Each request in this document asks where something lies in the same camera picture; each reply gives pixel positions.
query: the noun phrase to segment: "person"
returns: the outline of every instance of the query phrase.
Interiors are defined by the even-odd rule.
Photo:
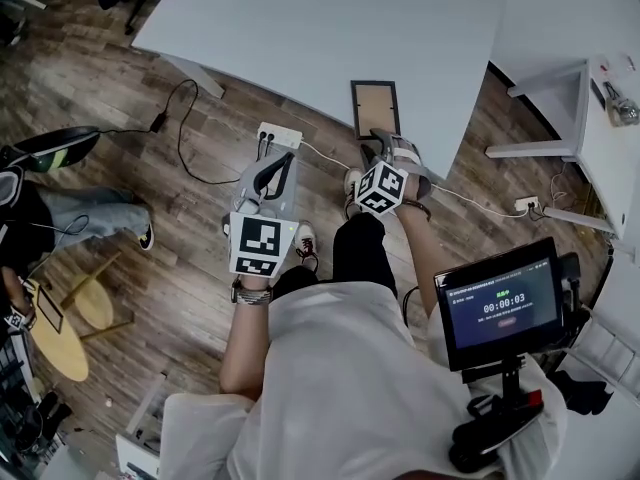
[[[27,180],[14,191],[10,179],[0,176],[0,199],[6,201],[15,192],[15,201],[0,208],[1,295],[24,316],[31,308],[22,282],[41,264],[44,254],[125,229],[135,234],[143,250],[153,247],[149,210],[135,204],[129,191],[108,187],[54,190]],[[2,310],[7,316],[7,308]]]
[[[0,41],[5,46],[15,46],[20,42],[22,29],[26,23],[26,18],[22,18],[18,23],[11,20],[6,14],[0,11]]]
[[[179,413],[180,397],[193,395],[169,398],[160,480],[424,480],[493,474],[523,480],[542,478],[557,458],[566,407],[528,357],[521,386],[542,390],[541,417],[500,448],[499,464],[462,475],[450,463],[453,430],[470,419],[467,404],[479,393],[501,394],[501,379],[470,389],[448,368],[433,276],[452,262],[427,214],[411,204],[418,191],[418,178],[411,175],[408,204],[395,212],[429,317],[430,354],[416,350],[396,300],[384,226],[354,204],[361,177],[351,169],[345,178],[347,221],[333,243],[331,281],[316,276],[317,241],[308,222],[300,224],[295,238],[301,265],[282,274],[270,304],[247,303],[263,300],[268,279],[240,278],[244,295],[219,371],[226,396],[208,397],[201,410]],[[182,426],[174,433],[175,425]]]

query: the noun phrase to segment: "wooden floor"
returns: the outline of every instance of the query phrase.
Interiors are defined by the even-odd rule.
[[[155,55],[129,47],[131,39],[123,35],[129,6],[103,11],[96,0],[43,1],[49,8],[30,13],[28,37],[13,49],[0,50],[0,141],[11,144],[72,125],[147,128],[183,76]],[[227,88],[225,97],[220,101],[201,94],[185,130],[185,158],[200,176],[237,177],[255,158],[261,121],[300,130],[325,154],[359,164],[351,129],[280,96],[216,77]],[[43,268],[54,285],[54,296],[61,299],[74,276],[122,251],[100,279],[114,300],[116,321],[126,321],[134,313],[136,324],[87,344],[88,380],[65,380],[34,351],[37,375],[46,386],[55,385],[74,410],[63,428],[68,440],[104,468],[115,463],[114,435],[124,431],[157,372],[169,374],[155,404],[158,409],[169,393],[217,391],[233,311],[228,300],[232,275],[227,271],[220,218],[233,186],[203,185],[189,178],[179,164],[177,128],[189,98],[189,90],[179,93],[161,133],[104,136],[82,163],[38,177],[54,187],[129,188],[153,209],[157,237],[149,253],[123,233],[57,252]],[[425,123],[424,133],[438,134],[438,130]],[[548,138],[524,106],[509,99],[505,87],[487,73],[443,186],[502,212],[511,212],[514,199],[523,196],[538,195],[550,204],[549,183],[562,168],[560,160],[490,160],[483,154],[489,145]],[[332,237],[342,222],[343,171],[307,148],[298,152],[298,158],[298,214],[316,226],[320,275],[329,277]],[[574,196],[584,189],[572,168],[557,185],[569,194],[558,201],[559,207],[573,204]],[[578,252],[583,299],[588,299],[603,271],[605,242],[590,229],[551,219],[503,219],[442,192],[434,194],[430,207],[432,225],[458,263],[551,235],[559,252]],[[385,245],[403,295],[415,283],[409,250],[397,220],[388,217],[385,225]],[[291,254],[290,264],[295,260]],[[71,309],[68,317],[80,333],[91,330],[76,310]],[[426,322],[417,305],[410,310],[410,320],[422,346]],[[113,399],[111,408],[105,405],[107,397]],[[147,420],[158,428],[152,417]]]

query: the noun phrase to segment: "white sneaker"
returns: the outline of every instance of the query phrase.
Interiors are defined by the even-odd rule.
[[[300,263],[309,268],[305,265],[305,261],[309,258],[315,260],[315,268],[310,270],[313,270],[314,273],[317,272],[319,264],[318,255],[316,253],[318,240],[316,238],[316,232],[309,221],[300,221],[294,243],[296,246],[296,253],[298,253],[298,256],[301,258]]]
[[[349,220],[351,217],[360,213],[360,208],[355,203],[356,201],[356,190],[360,186],[360,180],[364,176],[362,170],[358,168],[351,168],[347,171],[347,174],[344,175],[344,193],[347,196],[347,199],[344,203],[344,218],[345,220]]]

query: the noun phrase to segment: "white desk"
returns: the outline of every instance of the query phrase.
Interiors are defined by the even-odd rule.
[[[575,81],[576,111],[573,130],[560,141],[540,141],[492,146],[486,154],[490,158],[561,156],[577,161],[598,194],[607,213],[607,220],[594,219],[573,212],[545,208],[545,215],[624,235],[636,179],[637,158],[634,143],[640,128],[614,128],[607,113],[590,88],[593,79],[603,96],[607,91],[597,62],[582,61],[564,69],[523,80],[509,90],[511,97],[530,94]]]
[[[162,0],[133,46],[217,97],[200,66],[353,125],[351,80],[396,82],[401,131],[446,177],[504,0]]]

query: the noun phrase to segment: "black device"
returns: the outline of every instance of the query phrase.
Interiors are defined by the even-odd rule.
[[[542,413],[542,392],[523,392],[518,371],[521,354],[566,335],[562,276],[552,238],[435,276],[450,369],[462,370],[465,384],[502,375],[502,397],[473,399],[474,419],[453,433],[449,458],[463,473],[496,461],[497,449]]]

